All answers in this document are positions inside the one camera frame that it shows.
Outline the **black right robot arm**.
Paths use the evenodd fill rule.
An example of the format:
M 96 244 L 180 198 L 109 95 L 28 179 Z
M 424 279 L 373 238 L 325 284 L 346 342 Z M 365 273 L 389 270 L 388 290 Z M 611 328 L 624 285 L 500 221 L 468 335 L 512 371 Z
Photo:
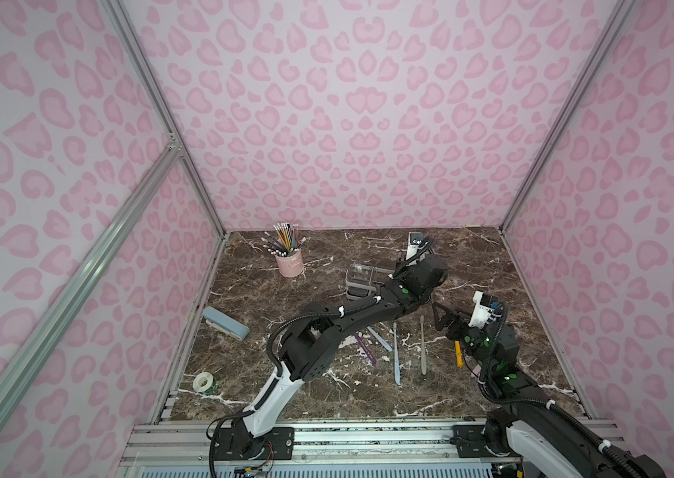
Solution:
M 518 364 L 520 344 L 507 322 L 508 305 L 476 293 L 470 312 L 439 302 L 434 326 L 472 358 L 488 412 L 483 446 L 496 456 L 514 453 L 546 477 L 663 477 L 647 455 L 633 456 L 588 428 L 552 400 Z

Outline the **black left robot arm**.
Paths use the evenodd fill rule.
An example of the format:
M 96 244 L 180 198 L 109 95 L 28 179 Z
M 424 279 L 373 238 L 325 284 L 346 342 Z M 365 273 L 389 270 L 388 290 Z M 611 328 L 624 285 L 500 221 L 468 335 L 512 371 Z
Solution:
M 241 447 L 261 442 L 300 388 L 328 372 L 346 338 L 416 312 L 432 300 L 447 275 L 448 264 L 434 253 L 434 239 L 425 236 L 374 295 L 339 306 L 309 304 L 268 337 L 265 352 L 274 369 L 256 398 L 243 410 L 214 420 L 207 437 L 218 442 L 227 429 Z

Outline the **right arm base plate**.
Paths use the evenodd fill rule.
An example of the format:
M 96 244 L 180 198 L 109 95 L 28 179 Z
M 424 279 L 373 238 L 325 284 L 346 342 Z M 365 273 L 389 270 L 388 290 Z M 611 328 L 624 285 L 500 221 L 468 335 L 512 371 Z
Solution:
M 482 425 L 455 425 L 449 443 L 457 449 L 459 458 L 509 457 L 512 455 L 506 432 L 495 422 Z

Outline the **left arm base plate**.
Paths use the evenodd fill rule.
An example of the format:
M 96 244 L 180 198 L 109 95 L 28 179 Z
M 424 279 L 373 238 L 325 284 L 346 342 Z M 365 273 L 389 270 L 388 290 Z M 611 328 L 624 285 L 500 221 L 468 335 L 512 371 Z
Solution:
M 293 455 L 295 430 L 292 427 L 275 427 L 260 437 L 246 431 L 225 427 L 217 432 L 207 430 L 213 459 L 217 461 L 263 460 L 272 455 L 274 460 L 290 460 Z

